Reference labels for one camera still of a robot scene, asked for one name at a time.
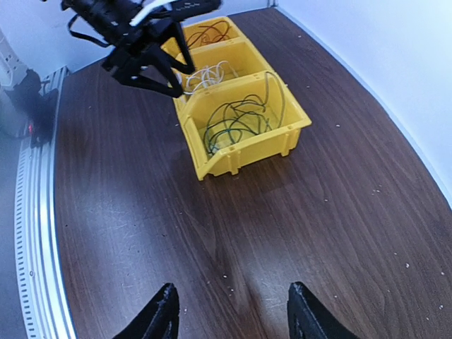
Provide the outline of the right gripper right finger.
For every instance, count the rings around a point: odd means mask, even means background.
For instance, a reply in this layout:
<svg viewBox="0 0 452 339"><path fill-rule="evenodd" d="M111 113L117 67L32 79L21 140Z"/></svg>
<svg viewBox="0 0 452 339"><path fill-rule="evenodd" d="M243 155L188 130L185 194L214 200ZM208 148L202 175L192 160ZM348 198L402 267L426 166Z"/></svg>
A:
<svg viewBox="0 0 452 339"><path fill-rule="evenodd" d="M302 282L290 284L287 321L290 338L357 338Z"/></svg>

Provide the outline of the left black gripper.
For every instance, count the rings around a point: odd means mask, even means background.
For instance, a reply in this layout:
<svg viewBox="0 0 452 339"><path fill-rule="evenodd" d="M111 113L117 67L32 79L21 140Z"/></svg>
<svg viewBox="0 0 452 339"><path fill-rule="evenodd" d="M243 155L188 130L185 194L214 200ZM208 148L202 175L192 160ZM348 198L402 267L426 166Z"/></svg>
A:
<svg viewBox="0 0 452 339"><path fill-rule="evenodd" d="M130 20L143 8L134 1L62 1L61 9L76 13L68 23L71 35L100 47L113 46L102 67L129 87L151 90L169 97L180 97L184 90L172 69L193 73L194 62L180 22L161 18L131 26ZM71 30L82 18L104 40ZM153 66L166 79L160 83L141 74L142 66Z"/></svg>

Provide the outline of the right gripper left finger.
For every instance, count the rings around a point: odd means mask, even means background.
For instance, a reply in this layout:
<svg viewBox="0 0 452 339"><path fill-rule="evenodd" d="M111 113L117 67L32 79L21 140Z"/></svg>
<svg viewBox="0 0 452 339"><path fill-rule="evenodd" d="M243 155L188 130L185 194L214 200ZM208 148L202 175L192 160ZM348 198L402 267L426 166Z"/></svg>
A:
<svg viewBox="0 0 452 339"><path fill-rule="evenodd" d="M179 295L173 283L165 283L113 339L177 339L178 335Z"/></svg>

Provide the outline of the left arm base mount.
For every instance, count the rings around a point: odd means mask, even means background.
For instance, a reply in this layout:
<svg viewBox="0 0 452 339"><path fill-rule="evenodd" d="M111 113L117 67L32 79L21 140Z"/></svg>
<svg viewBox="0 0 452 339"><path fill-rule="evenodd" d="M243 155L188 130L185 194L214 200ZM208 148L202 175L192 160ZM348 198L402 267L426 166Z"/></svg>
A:
<svg viewBox="0 0 452 339"><path fill-rule="evenodd" d="M54 120L59 98L59 90L54 88L47 93L42 92L44 86L39 75L28 69L21 85L25 89L25 112L32 120L31 147L36 148L49 143L54 132Z"/></svg>

